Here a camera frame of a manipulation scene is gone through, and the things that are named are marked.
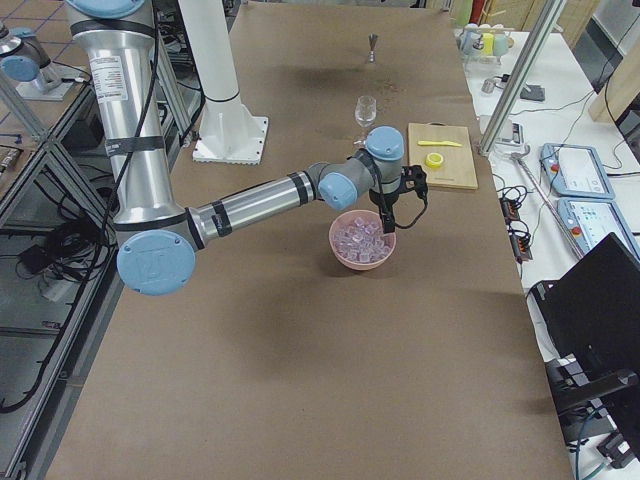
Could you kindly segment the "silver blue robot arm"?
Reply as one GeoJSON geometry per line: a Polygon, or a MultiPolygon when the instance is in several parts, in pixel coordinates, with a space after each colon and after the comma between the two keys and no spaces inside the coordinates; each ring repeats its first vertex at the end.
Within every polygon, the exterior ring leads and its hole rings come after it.
{"type": "MultiPolygon", "coordinates": [[[[152,3],[70,1],[66,9],[72,37],[89,58],[119,200],[117,269],[130,289],[172,293],[189,281],[196,252],[211,240],[314,200],[343,210],[368,195],[385,231],[394,230],[392,206],[408,170],[403,136],[389,126],[372,130],[342,163],[317,163],[201,207],[180,206],[155,103],[160,35],[152,3]]],[[[269,121],[241,100],[222,5],[183,1],[179,10],[204,97],[197,158],[258,163],[269,121]]]]}

